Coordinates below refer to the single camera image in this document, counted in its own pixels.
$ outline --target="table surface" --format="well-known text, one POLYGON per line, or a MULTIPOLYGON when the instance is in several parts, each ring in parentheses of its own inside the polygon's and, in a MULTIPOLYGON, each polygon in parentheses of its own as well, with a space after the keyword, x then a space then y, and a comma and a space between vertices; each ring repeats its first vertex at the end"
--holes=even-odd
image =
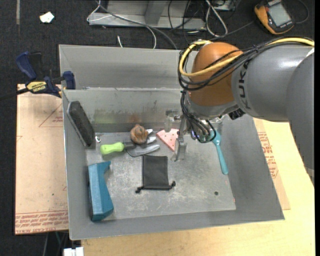
POLYGON ((289 124, 263 124, 290 203, 285 220, 82 240, 84 255, 315 255, 314 186, 289 124))

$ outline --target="yellow device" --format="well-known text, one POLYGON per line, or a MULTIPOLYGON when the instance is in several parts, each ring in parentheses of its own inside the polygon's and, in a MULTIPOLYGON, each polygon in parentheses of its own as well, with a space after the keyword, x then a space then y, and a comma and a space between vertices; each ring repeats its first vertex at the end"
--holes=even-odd
POLYGON ((296 23, 282 0, 263 0, 254 7, 254 12, 261 24, 275 35, 288 32, 296 23))

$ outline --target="pink triangle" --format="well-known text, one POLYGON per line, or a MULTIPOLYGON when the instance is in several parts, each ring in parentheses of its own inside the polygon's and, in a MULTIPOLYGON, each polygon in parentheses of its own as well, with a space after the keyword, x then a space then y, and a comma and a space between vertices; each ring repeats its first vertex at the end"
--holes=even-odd
POLYGON ((165 130, 161 130, 156 133, 156 136, 159 137, 173 152, 175 151, 176 139, 178 138, 177 131, 179 129, 171 129, 169 132, 165 132, 165 130))

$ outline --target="white wire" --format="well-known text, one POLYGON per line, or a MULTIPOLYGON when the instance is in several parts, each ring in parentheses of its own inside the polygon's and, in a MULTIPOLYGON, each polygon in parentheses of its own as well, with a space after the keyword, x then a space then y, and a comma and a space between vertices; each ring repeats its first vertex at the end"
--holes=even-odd
MULTIPOLYGON (((101 18, 89 20, 89 17, 90 17, 92 14, 94 14, 96 11, 98 11, 99 8, 100 8, 100 6, 101 6, 101 0, 99 0, 98 6, 97 6, 97 7, 93 10, 93 12, 91 12, 91 13, 89 14, 89 16, 86 18, 86 21, 87 21, 87 22, 95 22, 95 21, 102 20, 102 19, 104 19, 104 18, 114 17, 114 16, 112 16, 112 15, 108 15, 108 16, 103 16, 103 17, 101 17, 101 18)), ((128 22, 134 22, 134 23, 137 23, 137 22, 138 22, 138 21, 135 21, 135 20, 131 20, 131 19, 128 19, 128 18, 121 17, 121 16, 119 16, 119 17, 120 17, 120 18, 123 18, 123 19, 126 19, 128 22)), ((155 33, 152 31, 152 29, 151 29, 150 27, 144 26, 144 25, 143 25, 143 27, 145 27, 146 29, 148 29, 148 30, 152 33, 153 38, 154 38, 154 46, 153 46, 153 49, 155 49, 155 48, 157 47, 157 37, 156 37, 155 33)), ((121 41, 120 41, 120 37, 117 36, 117 39, 118 39, 118 42, 119 42, 121 48, 123 48, 123 45, 121 44, 121 41)))
POLYGON ((153 49, 155 49, 156 46, 157 46, 157 37, 156 37, 155 33, 152 31, 152 29, 151 29, 150 27, 146 26, 145 28, 147 28, 148 30, 150 30, 150 32, 151 32, 152 35, 153 35, 153 38, 154 38, 154 46, 153 46, 153 49))
POLYGON ((212 6, 212 4, 210 3, 209 0, 206 0, 205 1, 208 5, 209 5, 209 8, 208 8, 208 11, 206 12, 206 16, 205 16, 205 23, 206 23, 206 30, 214 37, 221 37, 221 36, 224 36, 228 33, 228 28, 225 24, 225 22, 223 21, 223 19, 220 17, 220 15, 217 13, 216 9, 212 6), (210 9, 214 12, 215 16, 218 18, 218 20, 220 21, 220 23, 222 24, 223 28, 224 28, 224 34, 223 35, 217 35, 215 33, 213 33, 211 31, 211 29, 209 28, 209 25, 208 25, 208 19, 209 19, 209 13, 210 13, 210 9))
POLYGON ((118 42, 119 42, 119 45, 121 46, 121 48, 123 48, 121 41, 120 41, 120 36, 117 36, 116 38, 118 39, 118 42))
POLYGON ((98 4, 98 6, 93 10, 93 12, 91 12, 91 13, 88 15, 88 17, 86 17, 86 21, 87 21, 87 22, 95 22, 95 21, 98 21, 98 20, 102 20, 103 18, 106 18, 106 17, 102 17, 102 18, 98 18, 98 19, 91 19, 91 20, 89 20, 89 17, 90 17, 92 14, 94 14, 96 11, 99 10, 100 4, 101 4, 101 0, 99 0, 99 4, 98 4))

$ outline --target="green handle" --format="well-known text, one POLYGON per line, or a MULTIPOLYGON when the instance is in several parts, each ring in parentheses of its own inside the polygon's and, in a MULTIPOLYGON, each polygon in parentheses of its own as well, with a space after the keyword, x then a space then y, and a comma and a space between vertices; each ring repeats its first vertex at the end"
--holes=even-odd
POLYGON ((114 144, 104 144, 100 146, 100 152, 102 155, 107 155, 112 152, 124 151, 125 145, 121 142, 116 142, 114 144))

